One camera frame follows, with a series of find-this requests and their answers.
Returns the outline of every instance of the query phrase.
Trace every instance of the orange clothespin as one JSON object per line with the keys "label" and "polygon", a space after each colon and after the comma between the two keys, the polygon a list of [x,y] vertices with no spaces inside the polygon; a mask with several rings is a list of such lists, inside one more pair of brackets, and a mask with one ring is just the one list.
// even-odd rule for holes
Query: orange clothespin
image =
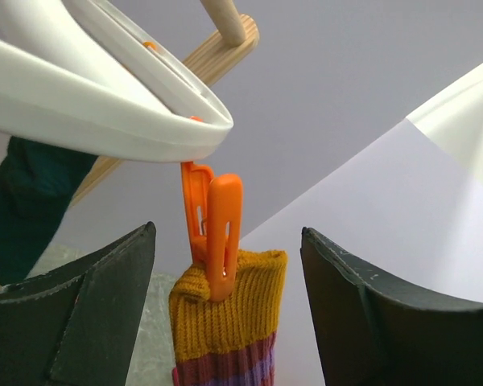
{"label": "orange clothespin", "polygon": [[237,175],[215,177],[209,166],[194,162],[181,163],[181,176],[192,259],[205,264],[210,300],[221,302],[236,278],[243,183]]}

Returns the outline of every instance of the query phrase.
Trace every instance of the wooden stick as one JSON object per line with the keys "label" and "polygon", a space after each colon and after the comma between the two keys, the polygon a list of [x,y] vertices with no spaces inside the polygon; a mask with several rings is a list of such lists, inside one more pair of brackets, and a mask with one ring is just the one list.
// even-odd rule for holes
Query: wooden stick
{"label": "wooden stick", "polygon": [[200,2],[229,46],[237,47],[245,41],[245,29],[233,0],[200,0]]}
{"label": "wooden stick", "polygon": [[[216,31],[183,61],[208,86],[215,84],[258,45],[259,31],[254,20],[245,14],[241,15],[240,20],[246,33],[246,39],[240,46],[229,47]],[[71,206],[83,199],[121,163],[120,159],[99,157],[73,196]]]}

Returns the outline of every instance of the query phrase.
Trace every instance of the floor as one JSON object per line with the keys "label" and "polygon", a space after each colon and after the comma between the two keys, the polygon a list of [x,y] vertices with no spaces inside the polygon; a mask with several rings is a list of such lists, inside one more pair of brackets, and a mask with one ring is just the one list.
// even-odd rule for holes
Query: floor
{"label": "floor", "polygon": [[[46,273],[82,256],[80,251],[51,245],[39,259],[31,276]],[[126,386],[172,386],[175,366],[171,341],[168,295],[176,278],[152,273],[138,338],[130,362]]]}

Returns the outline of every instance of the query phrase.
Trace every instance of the white wall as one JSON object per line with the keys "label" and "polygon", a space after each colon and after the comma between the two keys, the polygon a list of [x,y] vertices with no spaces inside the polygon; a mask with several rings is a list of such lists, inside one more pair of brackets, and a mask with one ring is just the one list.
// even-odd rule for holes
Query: white wall
{"label": "white wall", "polygon": [[[213,30],[199,2],[114,3],[180,58]],[[207,163],[244,179],[244,233],[483,61],[483,0],[237,4],[262,39],[214,87],[236,125]],[[179,273],[189,253],[177,165],[125,163],[56,240],[92,250],[148,220],[159,230],[156,268]]]}

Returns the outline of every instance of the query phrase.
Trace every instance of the green fabric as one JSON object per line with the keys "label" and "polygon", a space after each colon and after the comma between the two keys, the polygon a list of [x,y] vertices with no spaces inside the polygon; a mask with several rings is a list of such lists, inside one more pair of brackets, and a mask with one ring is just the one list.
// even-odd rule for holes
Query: green fabric
{"label": "green fabric", "polygon": [[0,166],[0,284],[23,280],[97,156],[11,138]]}

